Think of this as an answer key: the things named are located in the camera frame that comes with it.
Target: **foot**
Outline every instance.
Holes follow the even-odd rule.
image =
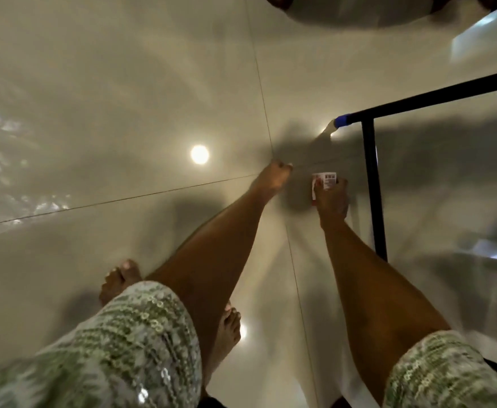
[[[260,172],[254,183],[252,183],[252,189],[259,192],[268,202],[274,195],[279,193],[279,190],[290,177],[292,169],[292,164],[284,164],[274,160]]]
[[[224,358],[228,356],[234,346],[241,340],[241,314],[237,309],[232,308],[230,304],[226,306],[224,314],[220,319],[218,325],[218,332],[214,346],[212,347],[209,363],[203,372],[203,382],[206,387],[210,380],[212,373],[222,363]]]
[[[142,280],[139,265],[135,261],[128,259],[121,266],[112,269],[105,277],[105,282],[101,285],[99,301],[102,306],[105,306],[121,294],[125,288]]]

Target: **green patterned fabric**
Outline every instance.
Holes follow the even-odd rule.
[[[0,407],[195,407],[201,385],[184,305],[139,282],[34,357],[0,366]]]
[[[497,408],[497,373],[454,331],[435,332],[392,369],[385,408]]]

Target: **black metal frame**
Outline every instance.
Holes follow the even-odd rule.
[[[339,116],[335,119],[334,125],[336,128],[361,122],[375,253],[384,260],[388,260],[388,258],[386,236],[384,233],[381,185],[377,167],[374,119],[403,113],[405,111],[422,109],[436,104],[452,102],[474,95],[483,95],[493,91],[497,91],[497,74],[455,84],[446,88],[440,88],[421,95],[414,95],[396,102],[382,104],[381,106],[372,107],[371,109]]]

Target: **black pole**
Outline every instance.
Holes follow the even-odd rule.
[[[344,118],[344,121],[342,120],[340,125],[336,125],[336,127],[361,122],[369,118],[390,116],[393,114],[403,113],[404,111],[422,109],[423,107],[433,106],[436,104],[453,102],[455,100],[472,97],[474,95],[482,95],[492,91],[497,91],[497,74],[465,81],[463,83],[440,88],[421,95],[407,97],[396,102],[382,104],[377,107],[372,107],[371,109],[365,109],[357,111],[356,113],[347,114],[341,116]]]
[[[367,171],[367,185],[369,187],[369,203],[371,206],[371,223],[373,224],[375,253],[382,259],[388,261],[386,238],[384,236],[381,185],[379,184],[379,170],[377,167],[375,128],[372,118],[361,121],[361,131],[364,138],[365,168]]]

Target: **glossy floor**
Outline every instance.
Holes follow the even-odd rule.
[[[264,212],[232,297],[246,335],[209,391],[374,406],[308,183],[347,177],[370,243],[359,126],[322,128],[497,71],[497,50],[453,54],[486,14],[476,0],[435,17],[430,2],[296,0],[286,15],[265,0],[0,0],[0,361],[95,312],[124,258],[150,272],[275,156],[296,170]],[[497,361],[497,264],[472,249],[497,241],[497,93],[376,130],[390,261]]]

